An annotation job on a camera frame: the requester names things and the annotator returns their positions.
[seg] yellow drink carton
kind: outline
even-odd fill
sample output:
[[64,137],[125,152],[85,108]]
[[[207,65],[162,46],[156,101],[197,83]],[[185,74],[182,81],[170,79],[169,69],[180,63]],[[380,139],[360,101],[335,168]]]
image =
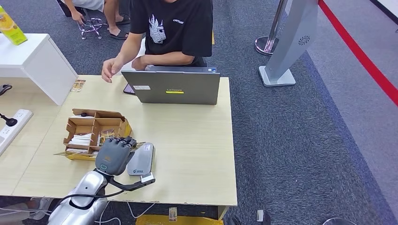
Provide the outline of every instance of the yellow drink carton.
[[22,30],[0,6],[0,31],[15,45],[27,40]]

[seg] electrical outlet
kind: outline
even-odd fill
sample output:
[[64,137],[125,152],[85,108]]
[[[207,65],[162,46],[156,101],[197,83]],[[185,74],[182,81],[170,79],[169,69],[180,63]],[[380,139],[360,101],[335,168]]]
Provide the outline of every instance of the electrical outlet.
[[20,109],[12,117],[18,122],[12,127],[9,127],[7,125],[4,126],[4,128],[0,131],[0,155],[11,144],[14,138],[18,135],[18,133],[32,117],[32,115],[33,113],[30,110]]

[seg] black t-shirt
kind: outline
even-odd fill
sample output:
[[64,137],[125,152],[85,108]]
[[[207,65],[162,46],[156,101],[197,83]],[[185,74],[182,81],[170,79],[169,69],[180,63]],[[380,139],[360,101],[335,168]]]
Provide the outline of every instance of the black t-shirt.
[[195,56],[190,66],[212,55],[212,0],[132,0],[130,32],[146,33],[145,54],[182,52]]

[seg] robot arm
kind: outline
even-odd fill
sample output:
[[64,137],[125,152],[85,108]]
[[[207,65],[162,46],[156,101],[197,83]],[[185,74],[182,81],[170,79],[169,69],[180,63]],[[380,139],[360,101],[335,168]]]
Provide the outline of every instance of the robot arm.
[[[140,181],[123,185],[114,180],[126,168],[136,147],[136,140],[131,137],[108,139],[99,151],[94,171],[88,172],[79,184],[60,200],[59,205],[48,219],[49,225],[91,225],[98,219],[107,205],[106,197],[133,191],[155,182],[152,173],[141,176]],[[112,184],[122,191],[105,195],[105,187]]]

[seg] white cable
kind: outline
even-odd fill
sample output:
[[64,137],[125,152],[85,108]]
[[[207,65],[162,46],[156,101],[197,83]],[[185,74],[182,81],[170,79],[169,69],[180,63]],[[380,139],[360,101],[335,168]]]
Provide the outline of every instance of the white cable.
[[122,225],[122,222],[120,221],[120,219],[119,218],[117,218],[117,217],[114,217],[114,218],[112,218],[112,219],[110,219],[110,220],[107,220],[107,221],[103,221],[103,222],[100,222],[100,221],[94,221],[95,223],[99,223],[99,224],[101,224],[101,223],[107,223],[107,222],[111,222],[112,220],[117,220],[117,221],[119,221],[119,225]]
[[112,220],[116,219],[117,221],[119,221],[119,225],[122,225],[122,222],[121,222],[120,219],[117,218],[117,217],[114,217],[114,218],[112,218],[112,219],[110,219],[110,220],[107,220],[107,221],[103,221],[103,222],[101,221],[101,220],[102,220],[102,215],[104,214],[104,212],[105,212],[105,210],[107,209],[108,205],[109,205],[109,202],[107,202],[107,205],[105,206],[104,210],[102,211],[101,216],[99,217],[99,221],[94,221],[94,222],[95,222],[95,223],[99,223],[99,225],[101,225],[102,223],[111,222]]
[[8,213],[0,214],[0,216],[6,216],[6,215],[18,213],[18,212],[45,212],[45,213],[46,212],[51,212],[51,211],[48,211],[48,210],[11,210],[11,209],[4,209],[4,208],[0,208],[0,210],[12,211],[12,212],[8,212]]
[[151,206],[149,206],[143,213],[141,213],[139,216],[135,216],[134,214],[133,214],[133,211],[131,210],[131,207],[130,207],[130,204],[127,202],[127,205],[129,206],[129,209],[130,209],[130,213],[131,213],[131,215],[135,218],[135,219],[137,219],[138,217],[140,217],[140,216],[142,216],[142,215],[144,215],[150,208],[152,208],[152,206],[154,206],[156,203],[153,203]]

